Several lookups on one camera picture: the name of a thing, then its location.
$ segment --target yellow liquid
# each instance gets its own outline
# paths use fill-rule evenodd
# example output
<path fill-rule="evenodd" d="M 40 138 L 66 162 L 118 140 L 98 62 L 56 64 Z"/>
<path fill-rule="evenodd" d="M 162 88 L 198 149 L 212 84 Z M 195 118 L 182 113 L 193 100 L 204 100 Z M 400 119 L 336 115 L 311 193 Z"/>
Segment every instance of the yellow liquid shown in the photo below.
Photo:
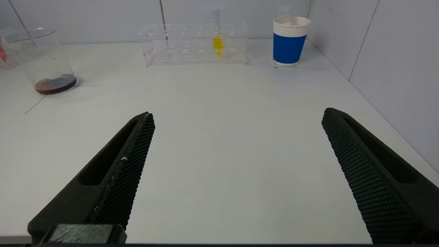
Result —
<path fill-rule="evenodd" d="M 224 52 L 224 44 L 223 44 L 223 37 L 222 36 L 214 36 L 212 40 L 212 46 L 213 50 L 215 51 L 215 54 L 220 58 L 223 56 Z"/>

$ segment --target wall seam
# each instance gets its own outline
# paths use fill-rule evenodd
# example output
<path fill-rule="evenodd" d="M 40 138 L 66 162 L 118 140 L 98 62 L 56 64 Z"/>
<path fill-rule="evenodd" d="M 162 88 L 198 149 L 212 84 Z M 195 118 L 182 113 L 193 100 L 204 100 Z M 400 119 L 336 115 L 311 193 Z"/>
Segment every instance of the wall seam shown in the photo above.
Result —
<path fill-rule="evenodd" d="M 351 77 L 352 77 L 352 74 L 353 74 L 353 72 L 354 72 L 356 62 L 358 61 L 358 57 L 360 56 L 361 49 L 363 48 L 364 41 L 366 40 L 367 33 L 369 32 L 369 28 L 371 27 L 372 20 L 373 20 L 374 17 L 375 17 L 375 12 L 377 11 L 377 8 L 378 8 L 378 5 L 379 5 L 379 4 L 380 4 L 380 0 L 378 0 L 378 2 L 377 2 L 377 5 L 375 6 L 374 13 L 372 14 L 371 21 L 369 22 L 369 26 L 367 26 L 366 33 L 364 34 L 363 42 L 361 42 L 360 49 L 358 50 L 357 57 L 355 58 L 354 66 L 352 67 L 351 74 L 349 75 L 349 78 L 348 78 L 348 81 L 349 81 L 349 82 L 351 81 Z"/>
<path fill-rule="evenodd" d="M 309 5 L 308 5 L 308 13 L 306 14 L 306 17 L 309 19 L 309 13 L 311 12 L 311 5 L 313 3 L 314 0 L 309 0 Z"/>
<path fill-rule="evenodd" d="M 162 4 L 162 0 L 159 0 L 160 3 L 160 11 L 162 12 L 162 21 L 163 21 L 163 25 L 166 25 L 165 23 L 165 13 L 163 13 L 163 4 Z"/>
<path fill-rule="evenodd" d="M 26 26 L 25 26 L 25 24 L 24 24 L 22 18 L 20 17 L 20 15 L 18 14 L 17 10 L 15 9 L 14 5 L 12 4 L 12 1 L 11 1 L 11 0 L 8 0 L 8 2 L 9 2 L 9 4 L 11 5 L 12 9 L 14 10 L 15 15 L 18 17 L 18 20 L 19 20 L 20 23 L 22 24 L 23 28 L 26 29 Z"/>

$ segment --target brown liquid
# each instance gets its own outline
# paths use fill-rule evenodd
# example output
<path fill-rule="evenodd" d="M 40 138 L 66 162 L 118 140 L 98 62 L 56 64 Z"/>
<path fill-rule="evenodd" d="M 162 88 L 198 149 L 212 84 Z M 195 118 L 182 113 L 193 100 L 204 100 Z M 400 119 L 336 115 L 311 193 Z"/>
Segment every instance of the brown liquid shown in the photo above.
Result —
<path fill-rule="evenodd" d="M 76 85 L 76 77 L 63 74 L 55 79 L 43 79 L 35 85 L 35 90 L 40 94 L 56 94 L 72 88 Z"/>

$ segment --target white tabletop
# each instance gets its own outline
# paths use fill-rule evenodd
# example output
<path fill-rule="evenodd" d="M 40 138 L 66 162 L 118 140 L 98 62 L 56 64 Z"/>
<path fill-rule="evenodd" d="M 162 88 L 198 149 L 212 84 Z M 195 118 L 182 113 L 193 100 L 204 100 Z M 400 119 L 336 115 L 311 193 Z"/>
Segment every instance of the white tabletop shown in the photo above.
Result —
<path fill-rule="evenodd" d="M 145 111 L 156 130 L 128 243 L 371 243 L 320 123 L 327 107 L 439 185 L 309 42 L 279 69 L 271 40 L 249 40 L 248 65 L 145 68 L 139 44 L 64 48 L 81 78 L 72 90 L 44 97 L 20 69 L 0 72 L 0 243 L 28 242 L 27 223 Z"/>

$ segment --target paper cup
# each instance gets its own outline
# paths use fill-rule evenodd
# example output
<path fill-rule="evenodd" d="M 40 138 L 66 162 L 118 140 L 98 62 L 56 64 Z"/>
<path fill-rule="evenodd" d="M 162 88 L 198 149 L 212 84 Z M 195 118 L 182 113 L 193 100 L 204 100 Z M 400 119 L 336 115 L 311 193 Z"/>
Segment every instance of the paper cup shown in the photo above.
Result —
<path fill-rule="evenodd" d="M 273 20 L 273 62 L 295 66 L 299 62 L 311 20 L 283 15 Z"/>

